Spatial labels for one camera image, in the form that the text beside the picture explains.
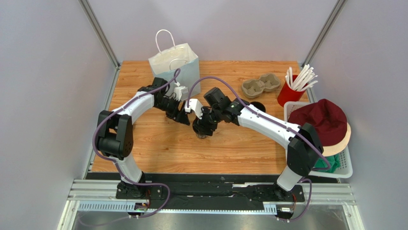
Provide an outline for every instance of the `light blue bag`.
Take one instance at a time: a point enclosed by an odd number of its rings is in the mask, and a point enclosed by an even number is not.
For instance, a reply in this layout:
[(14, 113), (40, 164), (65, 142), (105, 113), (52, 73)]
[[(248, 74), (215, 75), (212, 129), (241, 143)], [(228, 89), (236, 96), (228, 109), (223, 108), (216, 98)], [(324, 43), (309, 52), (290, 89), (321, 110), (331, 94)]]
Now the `light blue bag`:
[[(170, 34), (173, 40), (173, 47), (161, 51), (157, 43), (157, 35), (161, 31), (166, 31)], [(175, 45), (173, 35), (167, 30), (159, 30), (156, 34), (156, 45), (159, 53), (149, 58), (150, 68), (154, 77), (163, 78), (170, 81), (174, 77), (175, 69), (180, 68), (180, 75), (177, 81), (182, 86), (188, 87), (191, 90), (192, 85), (200, 79), (200, 67), (198, 64), (198, 56), (191, 50), (188, 43)], [(170, 84), (170, 89), (167, 96), (171, 96), (174, 92), (175, 84)], [(198, 83), (192, 92), (192, 96), (201, 92), (200, 83)]]

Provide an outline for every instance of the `wooden table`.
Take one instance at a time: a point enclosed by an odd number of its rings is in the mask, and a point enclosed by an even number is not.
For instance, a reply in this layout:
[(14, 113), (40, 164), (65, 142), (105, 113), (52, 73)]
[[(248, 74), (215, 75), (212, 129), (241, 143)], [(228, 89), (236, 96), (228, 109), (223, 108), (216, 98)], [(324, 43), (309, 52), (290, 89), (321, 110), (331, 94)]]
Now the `wooden table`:
[[(272, 72), (284, 83), (286, 70), (292, 66), (293, 74), (299, 74), (295, 61), (200, 61), (201, 77), (213, 75), (227, 81), (240, 95), (242, 82), (257, 79), (261, 74)], [(141, 86), (152, 83), (153, 77), (147, 61), (125, 61), (113, 93), (110, 110), (131, 99)], [(213, 87), (220, 88), (231, 100), (235, 97), (229, 89), (216, 80), (201, 82), (201, 93), (194, 98), (206, 104), (203, 95)], [(283, 119), (283, 108), (276, 97), (280, 89), (264, 92), (259, 101), (266, 112)], [(194, 114), (189, 115), (190, 122)], [(220, 123), (212, 137), (199, 139), (192, 126), (176, 123), (165, 113), (153, 108), (144, 113), (133, 129), (133, 157), (139, 168), (147, 173), (237, 173), (279, 174), (285, 168), (285, 151), (282, 146), (251, 129), (232, 123)], [(110, 161), (95, 158), (93, 172), (115, 172)]]

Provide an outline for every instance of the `red hat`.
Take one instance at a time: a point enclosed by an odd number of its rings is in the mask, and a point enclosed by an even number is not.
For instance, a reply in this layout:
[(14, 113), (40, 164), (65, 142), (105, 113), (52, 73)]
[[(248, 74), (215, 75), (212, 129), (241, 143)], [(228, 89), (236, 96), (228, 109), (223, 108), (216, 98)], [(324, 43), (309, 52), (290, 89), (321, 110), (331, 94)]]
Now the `red hat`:
[(306, 122), (313, 125), (323, 146), (341, 142), (346, 136), (348, 127), (343, 110), (327, 99), (293, 111), (288, 121), (301, 126)]

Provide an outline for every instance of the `red cup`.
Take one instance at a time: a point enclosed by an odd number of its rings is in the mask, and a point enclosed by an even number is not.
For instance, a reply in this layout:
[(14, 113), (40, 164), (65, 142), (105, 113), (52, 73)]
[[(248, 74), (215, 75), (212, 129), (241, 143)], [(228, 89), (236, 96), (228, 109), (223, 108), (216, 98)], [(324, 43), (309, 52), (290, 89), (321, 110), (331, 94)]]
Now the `red cup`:
[[(297, 75), (293, 75), (293, 81), (295, 81), (296, 78)], [(305, 91), (294, 91), (289, 88), (288, 84), (285, 81), (285, 85), (283, 85), (282, 90), (278, 95), (278, 103), (283, 107), (286, 102), (297, 102), (303, 96)]]

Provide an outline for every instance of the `white basket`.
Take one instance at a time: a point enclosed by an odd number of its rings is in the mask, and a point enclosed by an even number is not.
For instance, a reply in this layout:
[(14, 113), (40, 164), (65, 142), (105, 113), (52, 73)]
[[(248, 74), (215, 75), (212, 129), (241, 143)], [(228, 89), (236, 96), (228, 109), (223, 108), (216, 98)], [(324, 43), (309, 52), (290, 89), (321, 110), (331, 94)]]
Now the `white basket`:
[[(284, 114), (285, 121), (288, 121), (290, 113), (292, 113), (296, 109), (301, 108), (307, 104), (309, 104), (309, 102), (286, 102), (283, 107), (284, 109), (283, 114)], [(346, 147), (343, 151), (338, 153), (338, 155), (339, 155), (339, 160), (340, 160), (340, 167), (338, 167), (333, 173), (311, 171), (309, 175), (329, 177), (329, 178), (349, 178), (351, 177), (351, 175), (353, 174), (353, 168), (351, 166), (349, 147)]]

